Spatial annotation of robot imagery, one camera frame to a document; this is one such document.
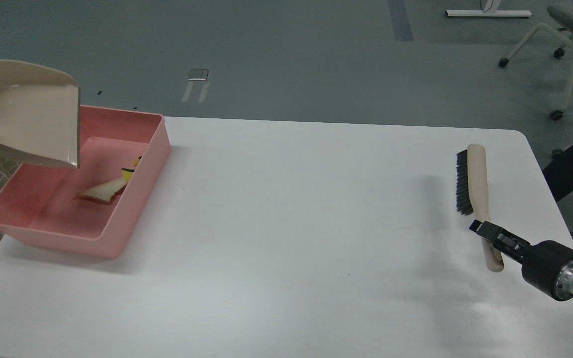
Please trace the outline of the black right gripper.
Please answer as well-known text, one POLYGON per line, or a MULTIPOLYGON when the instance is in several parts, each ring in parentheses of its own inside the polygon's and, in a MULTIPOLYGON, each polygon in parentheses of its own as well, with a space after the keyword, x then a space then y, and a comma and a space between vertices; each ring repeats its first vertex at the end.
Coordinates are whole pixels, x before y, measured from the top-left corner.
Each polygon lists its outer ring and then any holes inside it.
POLYGON ((573 249, 550 240, 531 245, 492 222, 473 220, 469 230, 522 265, 523 279, 557 301, 573 298, 573 249))

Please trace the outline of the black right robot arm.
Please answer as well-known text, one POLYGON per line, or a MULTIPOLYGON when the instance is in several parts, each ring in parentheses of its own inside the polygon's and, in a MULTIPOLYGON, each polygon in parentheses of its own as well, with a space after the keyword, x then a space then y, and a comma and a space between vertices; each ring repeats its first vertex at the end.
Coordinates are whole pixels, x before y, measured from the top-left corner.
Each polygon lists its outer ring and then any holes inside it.
POLYGON ((559 302, 573 298, 573 249, 551 240, 532 244, 489 221, 473 220, 469 229, 521 264, 521 276, 532 287, 559 302))

